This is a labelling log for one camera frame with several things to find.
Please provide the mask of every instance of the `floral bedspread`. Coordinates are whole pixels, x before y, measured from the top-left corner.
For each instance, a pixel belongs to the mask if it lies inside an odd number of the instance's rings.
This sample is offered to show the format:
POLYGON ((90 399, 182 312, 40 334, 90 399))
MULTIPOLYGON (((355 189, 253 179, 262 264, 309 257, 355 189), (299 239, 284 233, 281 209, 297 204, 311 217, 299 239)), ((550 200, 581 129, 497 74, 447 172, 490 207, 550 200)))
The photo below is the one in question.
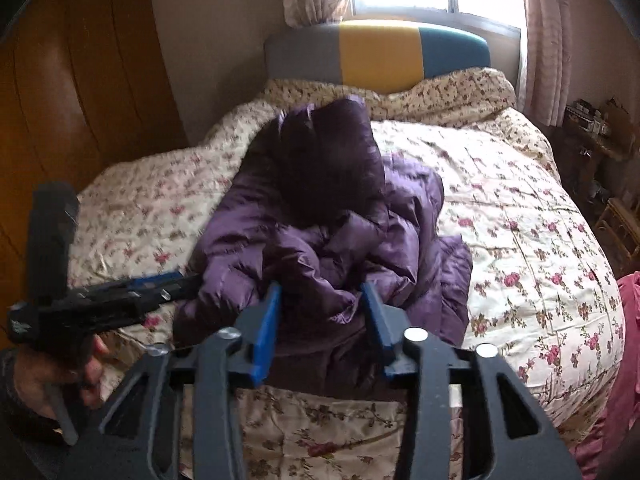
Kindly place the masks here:
MULTIPOLYGON (((442 176, 441 234, 462 234, 474 257, 464 346, 495 344, 568 446, 589 431, 622 358, 624 317, 609 264, 559 184, 545 137, 514 110, 495 70, 471 69, 412 90, 370 91, 271 81, 259 99, 214 126, 203 145, 106 170, 81 194, 73 285, 183 267, 230 185, 244 151, 281 108, 359 94, 383 152, 418 158, 442 176)), ((173 306, 109 336, 118 363, 104 393, 143 345, 170 339, 173 306)), ((462 422, 452 390, 451 477, 460 473, 462 422)), ((240 392, 251 478, 391 478, 404 421, 394 402, 240 392)), ((190 422, 182 462, 190 473, 190 422)))

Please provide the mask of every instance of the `round metal pin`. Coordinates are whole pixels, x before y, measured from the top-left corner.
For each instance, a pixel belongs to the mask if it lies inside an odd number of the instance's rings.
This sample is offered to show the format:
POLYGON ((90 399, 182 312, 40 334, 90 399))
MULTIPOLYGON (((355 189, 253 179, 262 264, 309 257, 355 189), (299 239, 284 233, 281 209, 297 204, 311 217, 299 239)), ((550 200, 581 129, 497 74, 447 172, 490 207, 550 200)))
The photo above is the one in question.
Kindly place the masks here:
POLYGON ((496 357, 498 355, 498 347, 496 345, 492 345, 491 343, 482 343, 476 347, 476 353, 480 357, 496 357))
POLYGON ((232 326, 225 326, 216 332, 222 339, 238 339, 242 333, 232 326))
POLYGON ((155 345, 148 345, 146 347, 146 353, 148 353, 151 357, 160 357, 162 355, 167 355, 170 351, 171 349, 164 343, 156 343, 155 345))
POLYGON ((404 331, 404 337, 407 338, 409 341, 414 341, 416 343, 420 341, 424 341, 425 339, 428 338, 428 336, 429 336, 429 332, 417 326, 412 326, 411 328, 407 328, 404 331))

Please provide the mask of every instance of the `brown wooden panel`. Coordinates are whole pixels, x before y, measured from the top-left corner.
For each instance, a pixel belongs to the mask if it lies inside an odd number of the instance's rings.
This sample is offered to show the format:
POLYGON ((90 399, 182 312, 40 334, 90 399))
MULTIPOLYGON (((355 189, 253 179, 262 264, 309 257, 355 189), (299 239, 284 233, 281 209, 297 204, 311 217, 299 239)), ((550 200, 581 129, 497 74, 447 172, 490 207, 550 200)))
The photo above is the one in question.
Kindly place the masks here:
POLYGON ((160 51, 151 0, 113 0, 120 54, 145 130, 155 152, 187 145, 160 51))
POLYGON ((67 3, 29 4, 17 24, 15 73, 22 111, 45 171, 82 189, 103 165, 76 93, 66 41, 67 3))
POLYGON ((103 161, 148 154, 119 53, 111 0, 70 0, 68 12, 76 85, 103 161))
MULTIPOLYGON (((23 260, 14 251, 5 234, 0 231, 0 325, 6 326, 6 311, 22 298, 23 260)), ((0 333, 0 349, 8 346, 4 333, 0 333)))
POLYGON ((0 44, 0 228, 19 254, 27 241, 31 193, 46 179, 15 86, 14 35, 0 44))

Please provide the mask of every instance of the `multicolored headboard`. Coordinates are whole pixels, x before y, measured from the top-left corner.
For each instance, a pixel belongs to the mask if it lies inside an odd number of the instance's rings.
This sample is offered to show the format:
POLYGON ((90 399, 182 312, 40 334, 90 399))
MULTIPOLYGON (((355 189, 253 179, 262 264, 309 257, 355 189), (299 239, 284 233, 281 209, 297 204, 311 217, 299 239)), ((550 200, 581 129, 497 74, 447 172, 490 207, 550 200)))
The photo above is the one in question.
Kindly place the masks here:
POLYGON ((491 66, 486 41, 455 28, 396 20, 350 20, 297 28, 264 45, 269 78, 407 90, 422 79, 491 66))

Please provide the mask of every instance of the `wooden stool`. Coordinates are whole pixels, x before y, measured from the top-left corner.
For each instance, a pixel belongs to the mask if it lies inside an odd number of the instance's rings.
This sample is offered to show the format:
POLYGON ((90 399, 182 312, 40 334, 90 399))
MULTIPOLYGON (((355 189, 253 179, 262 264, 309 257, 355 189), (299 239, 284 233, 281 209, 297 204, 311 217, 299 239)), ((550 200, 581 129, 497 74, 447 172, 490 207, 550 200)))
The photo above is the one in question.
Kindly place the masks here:
POLYGON ((615 241, 623 261, 620 262, 620 276, 634 272, 640 256, 640 200, 636 198, 632 209, 620 199, 612 198, 596 224, 596 230, 607 231, 615 241))

